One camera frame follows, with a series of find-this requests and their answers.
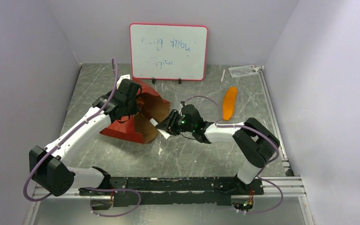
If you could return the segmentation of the red paper bag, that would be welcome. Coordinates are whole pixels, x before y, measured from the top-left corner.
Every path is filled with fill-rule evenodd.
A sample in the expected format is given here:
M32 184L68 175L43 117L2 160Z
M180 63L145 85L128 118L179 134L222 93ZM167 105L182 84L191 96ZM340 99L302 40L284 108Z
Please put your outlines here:
M158 135L159 131L155 125L169 115L171 103L163 99L155 89L142 80L137 78L132 80L142 87L141 95L137 99L138 106L142 107L141 112L132 115L130 118L125 116L119 121L113 122L100 134L134 143L147 144Z

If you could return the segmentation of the orange fake bread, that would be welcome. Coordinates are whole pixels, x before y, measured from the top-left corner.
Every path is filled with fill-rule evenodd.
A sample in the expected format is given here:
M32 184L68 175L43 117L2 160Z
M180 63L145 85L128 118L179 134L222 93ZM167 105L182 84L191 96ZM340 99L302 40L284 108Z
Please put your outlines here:
M235 102L238 94L238 89L236 87L230 87L222 102L222 113L223 113L223 120L230 120L234 114L235 110Z

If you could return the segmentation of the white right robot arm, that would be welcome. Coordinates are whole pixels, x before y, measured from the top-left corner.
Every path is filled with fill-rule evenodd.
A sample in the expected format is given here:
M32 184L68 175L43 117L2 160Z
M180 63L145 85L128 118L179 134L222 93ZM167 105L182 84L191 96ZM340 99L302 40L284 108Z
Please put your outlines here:
M200 143L231 143L239 147L246 160L236 176L234 188L246 194L263 168L279 156L280 141L257 119L235 124L204 120L193 105L172 110L155 128L177 136L189 132Z

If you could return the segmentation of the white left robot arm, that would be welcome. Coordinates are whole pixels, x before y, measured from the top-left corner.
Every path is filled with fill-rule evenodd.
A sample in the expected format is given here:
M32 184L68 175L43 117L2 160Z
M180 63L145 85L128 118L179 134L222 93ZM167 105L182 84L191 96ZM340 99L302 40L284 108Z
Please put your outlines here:
M99 167L70 167L86 143L113 122L139 112L137 98L142 86L130 79L121 79L115 90L97 98L86 114L65 134L44 148L33 147L29 152L30 180L48 191L61 196L71 188L96 191L105 195L112 191L111 176Z

